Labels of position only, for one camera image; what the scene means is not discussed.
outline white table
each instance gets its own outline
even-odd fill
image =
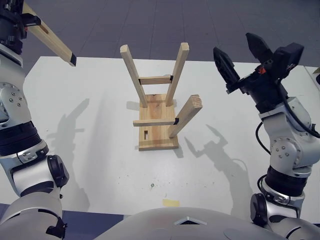
[[[320,84],[317,83],[316,77],[319,75],[319,73],[314,73],[315,70],[317,70],[317,67],[314,66],[305,66],[306,71],[309,73],[310,77],[312,78],[314,84],[317,86],[317,88],[320,91]]]
[[[174,61],[135,60],[140,76],[171,74]],[[236,63],[240,76],[257,66]],[[303,66],[283,81],[320,126],[319,94]],[[165,93],[149,85],[147,94]],[[259,146],[260,122],[250,96],[226,94],[213,62],[187,61],[174,99],[176,114],[188,97],[199,94],[203,109],[178,134],[176,150],[138,151],[138,95],[122,59],[78,57],[70,67],[58,57],[41,57],[26,77],[24,91],[32,120],[50,150],[69,173],[63,209],[132,215],[163,207],[163,199],[249,218],[257,179],[269,156]],[[268,136],[261,130],[261,140]],[[320,222],[320,164],[305,188],[302,218]],[[17,196],[0,172],[0,202]]]

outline upside-down wooden stool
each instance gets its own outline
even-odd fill
[[[181,43],[172,75],[139,77],[128,45],[121,46],[120,53],[140,98],[139,120],[133,121],[139,127],[139,151],[178,148],[177,134],[203,107],[199,95],[191,95],[175,114],[173,97],[189,53],[188,43]],[[146,95],[142,85],[150,84],[169,84],[169,88],[166,94]]]

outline black clamp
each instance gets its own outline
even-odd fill
[[[179,123],[179,118],[178,117],[176,117],[175,118],[175,122],[174,122],[174,124],[173,125],[177,125]]]
[[[41,25],[41,19],[31,13],[23,13],[20,16],[25,27]]]

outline black cable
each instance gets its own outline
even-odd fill
[[[281,80],[282,79],[280,79],[278,84],[277,84],[277,91],[278,91],[278,94],[280,95],[280,97],[282,99],[282,102],[283,102],[283,104],[285,106],[285,109],[289,112],[289,114],[293,117],[293,119],[300,125],[300,127],[303,128],[303,130],[305,130],[308,134],[314,136],[315,138],[320,139],[320,134],[316,130],[314,130],[314,125],[312,125],[312,129],[310,130],[307,126],[305,126],[300,121],[300,119],[297,117],[297,115],[292,111],[291,107],[288,104],[288,101],[287,101],[286,97],[281,92],[281,89],[280,89]]]
[[[261,182],[262,182],[262,179],[264,179],[264,177],[267,176],[267,174],[261,176],[258,181],[256,182],[256,185],[258,186],[258,189],[260,190],[261,192]]]
[[[261,142],[260,138],[259,138],[259,129],[261,128],[263,122],[260,122],[258,127],[255,130],[255,137],[256,140],[258,141],[258,143],[260,144],[260,146],[270,155],[270,151],[265,147],[265,145]]]

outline black tape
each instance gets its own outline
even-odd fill
[[[76,66],[76,64],[77,64],[77,57],[76,57],[76,55],[74,55],[74,53],[72,53],[70,63],[72,63],[74,66]]]

